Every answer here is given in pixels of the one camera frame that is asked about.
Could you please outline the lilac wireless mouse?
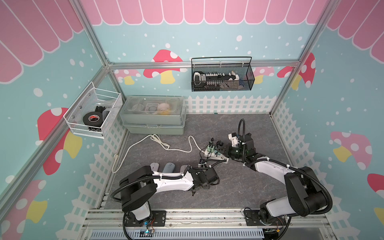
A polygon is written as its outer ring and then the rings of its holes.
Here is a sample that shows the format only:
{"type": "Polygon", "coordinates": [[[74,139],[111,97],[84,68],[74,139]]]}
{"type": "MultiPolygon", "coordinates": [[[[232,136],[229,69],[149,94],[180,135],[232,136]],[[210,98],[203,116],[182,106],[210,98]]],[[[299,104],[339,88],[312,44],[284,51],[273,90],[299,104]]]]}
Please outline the lilac wireless mouse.
{"type": "Polygon", "coordinates": [[[153,172],[157,172],[159,170],[160,164],[159,163],[151,163],[150,167],[151,167],[151,170],[153,172]]]}

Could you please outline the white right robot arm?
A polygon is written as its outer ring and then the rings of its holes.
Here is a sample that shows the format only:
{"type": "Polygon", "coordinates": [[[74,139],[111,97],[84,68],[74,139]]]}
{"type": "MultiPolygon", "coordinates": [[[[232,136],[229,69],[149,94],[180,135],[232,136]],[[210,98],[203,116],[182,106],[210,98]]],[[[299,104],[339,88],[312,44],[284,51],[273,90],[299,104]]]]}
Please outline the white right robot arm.
{"type": "Polygon", "coordinates": [[[227,145],[218,144],[216,152],[286,186],[286,197],[265,202],[260,206],[259,218],[262,223],[269,224],[282,216],[321,215],[332,209],[332,196],[318,180],[313,169],[295,168],[256,152],[251,134],[240,136],[233,133],[229,135],[229,139],[231,142],[227,145]]]}

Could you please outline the light blue wireless mouse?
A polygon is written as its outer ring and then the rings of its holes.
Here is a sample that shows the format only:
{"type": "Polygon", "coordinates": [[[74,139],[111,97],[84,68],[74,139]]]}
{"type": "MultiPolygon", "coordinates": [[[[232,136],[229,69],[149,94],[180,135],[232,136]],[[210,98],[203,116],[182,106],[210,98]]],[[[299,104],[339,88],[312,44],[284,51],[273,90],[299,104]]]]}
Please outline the light blue wireless mouse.
{"type": "Polygon", "coordinates": [[[163,173],[173,173],[175,170],[175,164],[174,163],[167,163],[165,167],[163,168],[163,173]]]}

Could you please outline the white pink wireless mouse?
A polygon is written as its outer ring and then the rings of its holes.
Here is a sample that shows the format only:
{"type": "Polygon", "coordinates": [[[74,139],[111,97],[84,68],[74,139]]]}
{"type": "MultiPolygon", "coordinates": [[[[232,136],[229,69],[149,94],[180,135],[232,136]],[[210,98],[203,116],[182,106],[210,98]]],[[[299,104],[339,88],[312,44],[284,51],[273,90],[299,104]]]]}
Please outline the white pink wireless mouse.
{"type": "Polygon", "coordinates": [[[180,173],[185,172],[188,169],[188,167],[189,167],[188,165],[182,165],[180,168],[180,173]]]}

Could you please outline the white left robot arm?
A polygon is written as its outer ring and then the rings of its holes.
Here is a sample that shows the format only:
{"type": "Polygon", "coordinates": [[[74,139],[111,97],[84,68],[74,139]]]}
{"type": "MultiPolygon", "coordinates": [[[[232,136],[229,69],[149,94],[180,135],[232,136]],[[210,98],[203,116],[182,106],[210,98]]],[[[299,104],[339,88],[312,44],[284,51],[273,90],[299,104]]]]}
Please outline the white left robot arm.
{"type": "Polygon", "coordinates": [[[126,219],[143,226],[155,218],[149,203],[155,194],[191,191],[194,195],[200,189],[209,189],[219,183],[220,178],[214,168],[184,166],[178,173],[165,173],[144,166],[123,178],[119,188],[114,190],[109,198],[121,204],[126,219]]]}

